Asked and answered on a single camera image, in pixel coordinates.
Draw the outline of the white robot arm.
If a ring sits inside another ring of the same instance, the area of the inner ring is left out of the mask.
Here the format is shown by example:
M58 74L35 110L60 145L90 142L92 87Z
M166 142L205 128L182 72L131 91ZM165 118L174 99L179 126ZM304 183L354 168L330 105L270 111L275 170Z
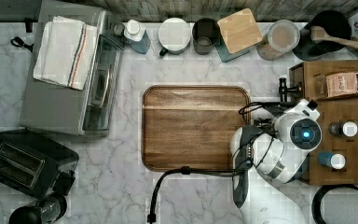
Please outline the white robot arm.
M299 177L308 155L322 142L317 103L302 99L274 115L270 127L240 127L232 136L233 201L243 224L308 224L300 207L265 178L281 183Z

